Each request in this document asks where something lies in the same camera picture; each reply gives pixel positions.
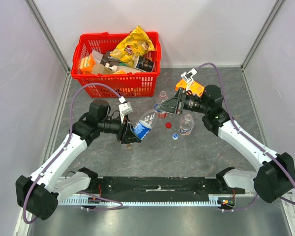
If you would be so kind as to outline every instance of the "red plastic basket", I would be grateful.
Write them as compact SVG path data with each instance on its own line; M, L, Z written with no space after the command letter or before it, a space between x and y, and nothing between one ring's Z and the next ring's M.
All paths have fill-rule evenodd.
M75 49L73 56L73 66L71 76L78 80L84 86L90 83L102 83L110 86L121 96L124 97L149 97L154 95L157 76L159 76L160 61L162 57L161 45L158 41L157 32L147 32L151 39L155 52L149 52L145 57L151 57L155 62L153 72L142 73L127 73L117 75L103 75L103 74L82 74L79 69L81 59L90 55L95 49L100 53L112 51L115 47L128 36L128 33L123 34L109 34L92 33L82 34L78 46ZM92 98L99 97L116 97L109 89L102 86L89 86L85 88L86 92Z

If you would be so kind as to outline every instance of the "white wall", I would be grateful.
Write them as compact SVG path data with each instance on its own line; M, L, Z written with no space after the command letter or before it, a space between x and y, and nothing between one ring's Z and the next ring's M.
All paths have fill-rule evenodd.
M275 0L35 0L67 63L83 33L160 34L162 66L240 65Z
M284 3L246 75L269 146L295 162L295 0Z
M0 236L21 208L15 181L39 167L65 72L23 0L0 0Z

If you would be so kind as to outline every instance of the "water bottle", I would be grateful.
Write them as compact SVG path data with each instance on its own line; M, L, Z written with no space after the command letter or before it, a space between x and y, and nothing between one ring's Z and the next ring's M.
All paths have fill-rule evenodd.
M189 135L194 126L195 120L192 118L192 115L186 114L180 119L179 133L181 135Z
M142 140L148 132L155 127L158 121L158 114L155 110L149 110L141 116L136 126L133 129L133 132Z
M159 96L158 96L157 100L156 100L156 105L154 106L154 108L155 108L158 104L160 104L160 103L166 101L167 99L168 99L167 93L166 93L165 91L161 91L161 92L159 93ZM167 116L167 113L166 113L166 112L161 112L160 110L155 110L155 111L157 111L157 113L158 113L158 118L160 118L160 119L164 119L164 118L166 118L166 116Z

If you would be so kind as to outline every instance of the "bottle cap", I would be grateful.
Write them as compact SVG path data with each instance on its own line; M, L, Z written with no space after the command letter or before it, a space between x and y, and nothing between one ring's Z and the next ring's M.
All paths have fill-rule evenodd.
M172 123L167 122L165 126L166 126L166 128L170 129L172 127Z
M178 134L177 133L173 134L173 139L174 140L177 140L178 139Z

